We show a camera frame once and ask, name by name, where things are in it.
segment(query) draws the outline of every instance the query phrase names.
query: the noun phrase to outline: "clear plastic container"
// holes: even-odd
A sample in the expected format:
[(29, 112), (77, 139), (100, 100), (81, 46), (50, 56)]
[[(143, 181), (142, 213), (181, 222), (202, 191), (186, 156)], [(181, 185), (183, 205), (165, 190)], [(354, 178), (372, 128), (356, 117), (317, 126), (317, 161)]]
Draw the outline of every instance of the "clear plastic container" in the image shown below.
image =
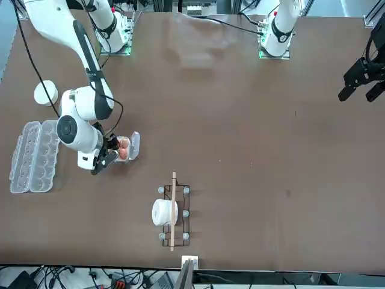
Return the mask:
[(140, 134), (137, 131), (134, 131), (134, 133), (131, 135), (131, 141), (128, 137), (117, 137), (118, 141), (123, 140), (124, 138), (128, 142), (128, 153), (127, 158), (124, 160), (122, 158), (117, 158), (114, 162), (115, 163), (128, 163), (129, 161), (132, 161), (136, 159), (136, 157), (139, 154), (139, 146), (140, 146)]
[(57, 120), (29, 122), (17, 139), (10, 173), (11, 193), (44, 193), (53, 186), (59, 147)]

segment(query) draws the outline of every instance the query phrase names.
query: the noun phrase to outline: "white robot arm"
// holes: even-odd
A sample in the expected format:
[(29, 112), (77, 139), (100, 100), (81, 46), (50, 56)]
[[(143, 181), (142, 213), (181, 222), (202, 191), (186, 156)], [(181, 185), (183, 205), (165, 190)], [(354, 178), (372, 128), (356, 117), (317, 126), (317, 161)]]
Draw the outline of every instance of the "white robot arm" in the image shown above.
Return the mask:
[(280, 0), (277, 16), (271, 21), (266, 40), (262, 43), (267, 53), (280, 57), (286, 52), (299, 15), (298, 0)]
[[(122, 16), (112, 13), (107, 0), (77, 0), (90, 14), (103, 48), (116, 52), (126, 44)], [(82, 24), (73, 18), (66, 0), (26, 1), (35, 29), (44, 37), (72, 48), (80, 57), (90, 85), (63, 93), (57, 133), (67, 147), (78, 151), (78, 166), (98, 173), (118, 157), (116, 137), (107, 140), (101, 126), (88, 121), (107, 119), (112, 112), (112, 92), (100, 69)]]

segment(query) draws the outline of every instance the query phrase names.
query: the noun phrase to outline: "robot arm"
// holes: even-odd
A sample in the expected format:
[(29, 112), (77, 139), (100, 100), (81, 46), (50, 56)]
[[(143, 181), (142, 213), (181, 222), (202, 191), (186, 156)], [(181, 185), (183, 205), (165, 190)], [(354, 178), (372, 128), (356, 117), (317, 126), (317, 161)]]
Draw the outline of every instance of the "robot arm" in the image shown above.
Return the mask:
[(298, 0), (280, 0), (277, 16), (273, 18), (263, 48), (273, 57), (282, 56), (292, 37), (294, 25), (300, 15)]
[[(385, 91), (385, 13), (378, 20), (371, 31), (365, 48), (365, 57), (359, 58), (356, 63), (344, 74), (345, 87), (338, 94), (340, 101), (346, 101), (361, 85), (378, 81), (366, 94), (369, 102), (378, 98)], [(372, 60), (370, 54), (372, 42), (378, 51)]]
[[(85, 4), (94, 24), (105, 39), (111, 52), (126, 43), (121, 37), (122, 27), (107, 0), (80, 0)], [(73, 18), (66, 0), (27, 1), (26, 10), (35, 29), (44, 37), (72, 48), (80, 57), (90, 85), (63, 93), (61, 117), (57, 123), (60, 140), (69, 148), (78, 151), (78, 166), (98, 172), (103, 162), (117, 158), (117, 140), (107, 140), (99, 124), (91, 126), (88, 121), (107, 119), (114, 102), (112, 92), (100, 70), (90, 39), (82, 24)], [(108, 149), (113, 148), (112, 156)]]

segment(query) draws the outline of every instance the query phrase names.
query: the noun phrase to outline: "wire rack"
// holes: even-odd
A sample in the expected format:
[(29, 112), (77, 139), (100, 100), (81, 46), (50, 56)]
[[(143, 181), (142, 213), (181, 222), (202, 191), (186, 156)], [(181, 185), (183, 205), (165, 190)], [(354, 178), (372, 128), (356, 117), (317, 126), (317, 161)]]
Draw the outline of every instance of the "wire rack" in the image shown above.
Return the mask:
[[(165, 185), (163, 192), (163, 198), (165, 200), (171, 200), (171, 190), (173, 188), (172, 185)], [(180, 184), (176, 181), (176, 192), (181, 193), (183, 195), (183, 211), (190, 212), (190, 192), (184, 193), (184, 189), (188, 188), (190, 190), (189, 185)], [(180, 230), (175, 232), (174, 246), (175, 247), (185, 247), (190, 245), (190, 220), (189, 215), (187, 217), (183, 216), (183, 212), (180, 214), (182, 219), (182, 232)], [(175, 229), (180, 228), (178, 226), (178, 222), (176, 223)], [(162, 233), (165, 234), (165, 238), (162, 240), (162, 246), (170, 247), (170, 238), (171, 238), (171, 227), (163, 226)], [(188, 238), (184, 239), (183, 236), (188, 234)]]

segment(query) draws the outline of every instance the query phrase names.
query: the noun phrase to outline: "white cup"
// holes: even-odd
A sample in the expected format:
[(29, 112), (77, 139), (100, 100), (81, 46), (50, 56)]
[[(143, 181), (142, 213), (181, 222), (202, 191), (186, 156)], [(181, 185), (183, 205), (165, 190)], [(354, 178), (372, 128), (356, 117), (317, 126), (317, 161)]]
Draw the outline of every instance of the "white cup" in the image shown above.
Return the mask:
[[(55, 84), (51, 80), (44, 80), (43, 82), (52, 103), (55, 104), (55, 102), (58, 100), (58, 90)], [(35, 97), (35, 101), (38, 104), (45, 105), (47, 107), (51, 106), (51, 103), (49, 102), (49, 99), (48, 99), (48, 95), (44, 90), (44, 87), (41, 82), (35, 88), (34, 97)]]
[[(178, 205), (175, 202), (175, 224), (178, 217)], [(155, 226), (171, 225), (171, 201), (158, 199), (152, 206), (152, 222)]]

